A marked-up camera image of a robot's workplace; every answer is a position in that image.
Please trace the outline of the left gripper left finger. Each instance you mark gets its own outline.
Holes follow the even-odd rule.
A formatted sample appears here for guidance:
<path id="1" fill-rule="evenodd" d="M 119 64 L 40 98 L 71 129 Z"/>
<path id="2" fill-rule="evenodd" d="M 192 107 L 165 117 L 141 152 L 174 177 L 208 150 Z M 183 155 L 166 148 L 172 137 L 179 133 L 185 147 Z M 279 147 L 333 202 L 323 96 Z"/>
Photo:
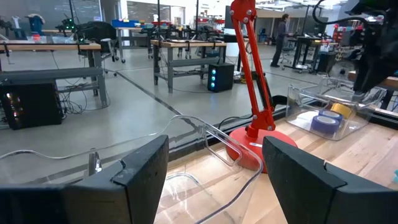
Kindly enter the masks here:
<path id="1" fill-rule="evenodd" d="M 169 137 L 122 158 L 0 156 L 0 224 L 153 224 L 167 173 Z"/>

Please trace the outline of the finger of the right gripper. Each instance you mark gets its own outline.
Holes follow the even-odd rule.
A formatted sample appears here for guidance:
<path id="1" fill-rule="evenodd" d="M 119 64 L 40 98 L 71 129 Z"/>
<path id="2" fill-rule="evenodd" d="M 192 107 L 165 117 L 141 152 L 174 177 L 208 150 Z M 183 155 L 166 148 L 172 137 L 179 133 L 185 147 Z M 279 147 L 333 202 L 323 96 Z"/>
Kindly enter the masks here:
<path id="1" fill-rule="evenodd" d="M 366 93 L 371 87 L 368 85 L 368 71 L 369 65 L 365 58 L 361 58 L 357 63 L 358 69 L 356 72 L 356 79 L 353 90 L 355 92 Z"/>
<path id="2" fill-rule="evenodd" d="M 398 64 L 396 63 L 375 62 L 369 67 L 366 74 L 363 83 L 363 91 L 367 92 L 374 88 L 387 77 L 393 76 L 396 71 L 398 71 Z"/>

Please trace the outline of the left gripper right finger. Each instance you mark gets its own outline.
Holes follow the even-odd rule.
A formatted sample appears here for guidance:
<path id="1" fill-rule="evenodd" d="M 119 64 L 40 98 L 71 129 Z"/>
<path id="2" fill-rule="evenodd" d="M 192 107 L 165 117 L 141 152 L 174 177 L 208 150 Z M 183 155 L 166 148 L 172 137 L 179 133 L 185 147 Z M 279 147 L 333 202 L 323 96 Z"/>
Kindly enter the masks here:
<path id="1" fill-rule="evenodd" d="M 288 224 L 398 224 L 398 190 L 272 136 L 262 154 Z"/>

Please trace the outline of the yellow tape roll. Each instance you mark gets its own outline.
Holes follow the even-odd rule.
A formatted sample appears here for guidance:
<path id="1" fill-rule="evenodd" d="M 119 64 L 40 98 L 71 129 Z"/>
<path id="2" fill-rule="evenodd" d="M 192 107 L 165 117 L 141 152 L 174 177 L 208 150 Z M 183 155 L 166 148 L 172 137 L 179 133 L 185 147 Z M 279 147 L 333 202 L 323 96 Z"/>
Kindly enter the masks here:
<path id="1" fill-rule="evenodd" d="M 350 107 L 341 103 L 334 103 L 331 107 L 331 110 L 341 114 L 344 119 L 349 119 L 350 116 L 353 114 L 353 110 Z"/>

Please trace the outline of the dark blue tape roll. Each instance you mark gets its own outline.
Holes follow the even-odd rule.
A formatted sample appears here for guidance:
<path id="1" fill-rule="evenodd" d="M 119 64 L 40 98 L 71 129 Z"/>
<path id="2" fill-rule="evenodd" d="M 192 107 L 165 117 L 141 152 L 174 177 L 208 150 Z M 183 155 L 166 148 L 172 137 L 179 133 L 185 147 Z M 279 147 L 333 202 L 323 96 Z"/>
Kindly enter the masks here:
<path id="1" fill-rule="evenodd" d="M 334 134 L 339 129 L 340 122 L 327 116 L 314 116 L 311 128 L 324 134 Z"/>
<path id="2" fill-rule="evenodd" d="M 332 119 L 337 120 L 339 123 L 343 120 L 343 115 L 332 110 L 321 110 L 318 113 L 319 116 L 326 116 Z"/>

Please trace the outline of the clear plastic bin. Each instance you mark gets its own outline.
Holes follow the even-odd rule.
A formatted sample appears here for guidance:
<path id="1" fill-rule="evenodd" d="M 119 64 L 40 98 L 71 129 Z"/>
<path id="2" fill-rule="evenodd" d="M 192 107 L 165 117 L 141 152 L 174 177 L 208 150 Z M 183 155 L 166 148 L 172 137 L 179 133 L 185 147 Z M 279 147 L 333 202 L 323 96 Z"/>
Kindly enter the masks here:
<path id="1" fill-rule="evenodd" d="M 208 140 L 199 143 L 200 151 L 167 163 L 167 173 L 153 224 L 240 224 L 246 213 L 262 164 L 251 170 L 240 166 L 226 152 L 226 146 L 239 146 L 227 134 L 203 120 L 192 116 L 175 116 L 165 127 L 154 133 L 134 133 L 118 142 L 94 139 L 67 139 L 50 143 L 42 141 L 33 146 L 1 149 L 0 156 L 15 151 L 34 151 L 48 157 L 64 158 L 101 152 L 100 158 L 122 158 L 125 153 L 141 147 L 162 134 L 178 137 L 185 142 L 209 134 L 220 140 L 210 145 Z"/>
<path id="2" fill-rule="evenodd" d="M 339 141 L 369 124 L 370 110 L 376 109 L 386 90 L 375 87 L 367 93 L 356 93 L 354 83 L 336 78 L 323 78 L 319 84 L 298 88 L 289 86 L 286 121 L 323 138 Z M 331 110 L 334 103 L 341 103 L 353 110 L 349 119 L 340 122 L 334 134 L 324 134 L 311 128 L 314 116 L 321 110 Z"/>

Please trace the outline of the black table clamp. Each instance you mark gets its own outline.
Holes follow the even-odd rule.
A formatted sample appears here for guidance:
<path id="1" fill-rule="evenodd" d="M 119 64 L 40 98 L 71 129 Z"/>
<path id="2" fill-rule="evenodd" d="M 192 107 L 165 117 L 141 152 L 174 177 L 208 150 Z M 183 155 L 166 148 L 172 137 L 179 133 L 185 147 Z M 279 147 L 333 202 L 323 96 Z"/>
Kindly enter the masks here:
<path id="1" fill-rule="evenodd" d="M 271 100 L 272 106 L 276 108 L 277 105 L 286 106 L 287 105 L 287 97 L 283 95 L 274 95 Z"/>

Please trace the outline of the person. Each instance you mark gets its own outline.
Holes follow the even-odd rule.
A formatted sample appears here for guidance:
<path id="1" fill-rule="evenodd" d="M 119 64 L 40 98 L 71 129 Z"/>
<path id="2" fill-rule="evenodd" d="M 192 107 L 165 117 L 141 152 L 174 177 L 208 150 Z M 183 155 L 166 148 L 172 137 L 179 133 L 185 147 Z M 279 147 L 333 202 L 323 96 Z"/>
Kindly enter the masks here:
<path id="1" fill-rule="evenodd" d="M 271 67 L 278 68 L 278 62 L 280 59 L 280 55 L 282 53 L 282 48 L 283 48 L 283 43 L 284 43 L 284 38 L 287 35 L 287 19 L 289 18 L 289 14 L 284 14 L 281 17 L 281 21 L 278 25 L 277 28 L 277 37 L 276 37 L 276 50 L 275 54 L 273 56 L 272 62 L 271 62 Z"/>

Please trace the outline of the black computer tower red lights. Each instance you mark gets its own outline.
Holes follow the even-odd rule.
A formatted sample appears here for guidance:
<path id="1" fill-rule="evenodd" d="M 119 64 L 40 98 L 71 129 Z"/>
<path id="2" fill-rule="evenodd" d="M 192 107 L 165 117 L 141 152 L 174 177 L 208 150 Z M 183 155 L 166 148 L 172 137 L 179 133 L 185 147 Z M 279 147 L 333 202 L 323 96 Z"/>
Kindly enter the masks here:
<path id="1" fill-rule="evenodd" d="M 0 86 L 0 101 L 13 130 L 61 124 L 62 106 L 54 83 Z"/>

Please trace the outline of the black computer tower cyan lights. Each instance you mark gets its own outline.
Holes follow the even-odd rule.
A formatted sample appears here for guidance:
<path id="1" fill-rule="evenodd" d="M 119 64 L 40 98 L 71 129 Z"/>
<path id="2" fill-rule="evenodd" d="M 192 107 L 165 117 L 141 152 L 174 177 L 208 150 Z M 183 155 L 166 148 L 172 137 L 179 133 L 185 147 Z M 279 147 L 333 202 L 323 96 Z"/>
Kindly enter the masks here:
<path id="1" fill-rule="evenodd" d="M 208 66 L 207 88 L 212 92 L 231 90 L 234 81 L 234 65 L 230 63 L 216 63 Z"/>

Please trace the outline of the wooden workbench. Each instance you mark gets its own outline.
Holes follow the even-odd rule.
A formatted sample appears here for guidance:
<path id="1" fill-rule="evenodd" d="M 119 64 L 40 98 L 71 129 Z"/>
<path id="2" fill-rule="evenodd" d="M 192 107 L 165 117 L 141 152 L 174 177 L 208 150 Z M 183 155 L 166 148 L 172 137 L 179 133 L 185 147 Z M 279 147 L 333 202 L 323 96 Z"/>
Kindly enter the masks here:
<path id="1" fill-rule="evenodd" d="M 106 85 L 104 80 L 104 70 L 101 67 L 101 46 L 96 43 L 90 44 L 38 44 L 24 40 L 4 40 L 0 43 L 0 51 L 9 55 L 10 51 L 32 51 L 32 50 L 85 50 L 89 57 L 93 59 L 93 63 L 84 68 L 63 68 L 53 70 L 28 70 L 28 71 L 14 71 L 4 73 L 1 70 L 0 74 L 7 79 L 16 79 L 26 83 L 35 80 L 59 80 L 69 78 L 83 78 L 95 77 L 96 84 L 91 87 L 92 90 L 97 90 L 103 108 L 108 106 Z"/>
<path id="2" fill-rule="evenodd" d="M 174 92 L 174 80 L 199 76 L 203 79 L 208 66 L 225 62 L 226 43 L 204 40 L 151 40 L 153 46 L 153 79 L 162 79 L 169 93 Z"/>

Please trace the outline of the black office chair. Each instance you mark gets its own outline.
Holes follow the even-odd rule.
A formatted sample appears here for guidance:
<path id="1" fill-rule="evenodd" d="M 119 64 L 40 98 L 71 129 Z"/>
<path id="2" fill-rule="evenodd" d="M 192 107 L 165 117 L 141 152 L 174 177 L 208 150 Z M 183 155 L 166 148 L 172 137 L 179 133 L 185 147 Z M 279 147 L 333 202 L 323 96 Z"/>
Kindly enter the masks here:
<path id="1" fill-rule="evenodd" d="M 107 22 L 90 21 L 76 26 L 74 40 L 79 43 L 92 42 L 101 46 L 101 56 L 119 60 L 116 48 L 119 47 L 116 29 Z"/>

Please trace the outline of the blue storage box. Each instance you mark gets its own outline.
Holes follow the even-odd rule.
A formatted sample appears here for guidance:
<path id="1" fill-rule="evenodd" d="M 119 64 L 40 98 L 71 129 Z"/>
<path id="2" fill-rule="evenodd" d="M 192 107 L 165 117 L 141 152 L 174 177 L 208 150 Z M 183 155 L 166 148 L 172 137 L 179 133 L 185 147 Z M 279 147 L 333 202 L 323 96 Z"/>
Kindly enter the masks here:
<path id="1" fill-rule="evenodd" d="M 117 27 L 132 28 L 132 27 L 136 27 L 136 24 L 138 24 L 138 23 L 139 23 L 139 21 L 137 21 L 137 20 L 113 19 L 111 21 L 111 25 L 115 28 L 117 28 Z"/>

